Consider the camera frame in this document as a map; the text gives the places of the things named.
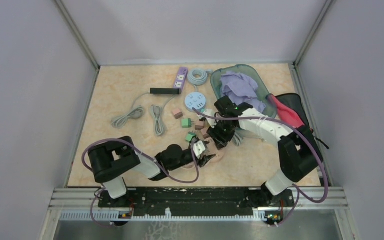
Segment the pink round power socket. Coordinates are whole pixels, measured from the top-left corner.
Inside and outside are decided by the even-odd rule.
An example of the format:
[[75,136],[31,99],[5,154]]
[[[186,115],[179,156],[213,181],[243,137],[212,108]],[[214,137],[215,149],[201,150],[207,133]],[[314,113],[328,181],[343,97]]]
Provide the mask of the pink round power socket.
[[209,162],[210,163],[218,163],[222,160],[226,152],[226,149],[213,149],[208,152],[208,157],[210,158]]

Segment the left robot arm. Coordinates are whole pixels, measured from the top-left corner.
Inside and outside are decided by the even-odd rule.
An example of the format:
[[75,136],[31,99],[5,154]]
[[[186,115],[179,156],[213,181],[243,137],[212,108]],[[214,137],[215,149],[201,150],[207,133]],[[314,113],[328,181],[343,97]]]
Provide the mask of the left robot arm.
[[124,207],[129,203],[130,193],[123,174],[135,171],[157,182],[186,166],[198,171],[217,156],[210,153],[210,143],[194,136],[186,149],[171,144],[156,156],[150,156],[139,150],[129,136],[107,138],[88,146],[81,161],[93,173],[95,182],[103,186],[103,193],[109,195],[111,202]]

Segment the blue round power socket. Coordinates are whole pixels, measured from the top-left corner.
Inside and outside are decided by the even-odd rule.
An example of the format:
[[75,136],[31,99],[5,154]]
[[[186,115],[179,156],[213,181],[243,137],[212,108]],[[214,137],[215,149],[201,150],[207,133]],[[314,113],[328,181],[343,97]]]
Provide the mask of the blue round power socket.
[[206,107],[207,98],[200,92],[191,92],[184,99],[184,105],[190,112],[201,111]]

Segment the purple power strip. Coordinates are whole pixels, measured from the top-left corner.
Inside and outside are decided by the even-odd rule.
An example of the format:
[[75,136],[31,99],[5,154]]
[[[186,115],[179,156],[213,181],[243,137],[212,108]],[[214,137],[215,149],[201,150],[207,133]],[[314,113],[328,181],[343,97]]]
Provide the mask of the purple power strip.
[[173,88],[180,89],[181,92],[183,91],[183,88],[186,85],[185,82],[187,80],[188,72],[189,70],[187,67],[182,66],[178,69],[173,83]]

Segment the green plug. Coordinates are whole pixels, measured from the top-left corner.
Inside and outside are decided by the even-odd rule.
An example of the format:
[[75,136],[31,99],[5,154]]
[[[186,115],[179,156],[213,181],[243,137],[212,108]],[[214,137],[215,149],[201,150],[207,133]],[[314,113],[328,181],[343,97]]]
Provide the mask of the green plug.
[[195,132],[188,132],[185,136],[185,140],[188,142],[188,143],[194,143],[197,141],[197,134]]
[[181,127],[183,129],[189,129],[193,126],[194,121],[191,118],[183,118],[181,119]]

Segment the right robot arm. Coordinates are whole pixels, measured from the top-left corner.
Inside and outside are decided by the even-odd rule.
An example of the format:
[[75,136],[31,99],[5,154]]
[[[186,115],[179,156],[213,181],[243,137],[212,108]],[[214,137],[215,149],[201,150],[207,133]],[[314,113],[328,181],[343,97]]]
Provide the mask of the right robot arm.
[[261,186],[261,199],[267,206],[275,206],[281,193],[301,181],[316,168],[323,167],[323,158],[311,129],[271,118],[251,104],[235,104],[224,96],[214,104],[216,110],[201,113],[210,128],[208,135],[218,149],[225,148],[241,129],[254,134],[278,150],[280,169]]

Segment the black power strip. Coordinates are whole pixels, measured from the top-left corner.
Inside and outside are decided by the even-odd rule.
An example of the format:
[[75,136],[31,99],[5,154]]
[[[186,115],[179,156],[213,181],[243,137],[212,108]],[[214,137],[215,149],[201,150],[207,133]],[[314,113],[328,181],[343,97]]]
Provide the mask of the black power strip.
[[180,95],[180,88],[150,88],[149,93],[152,95]]

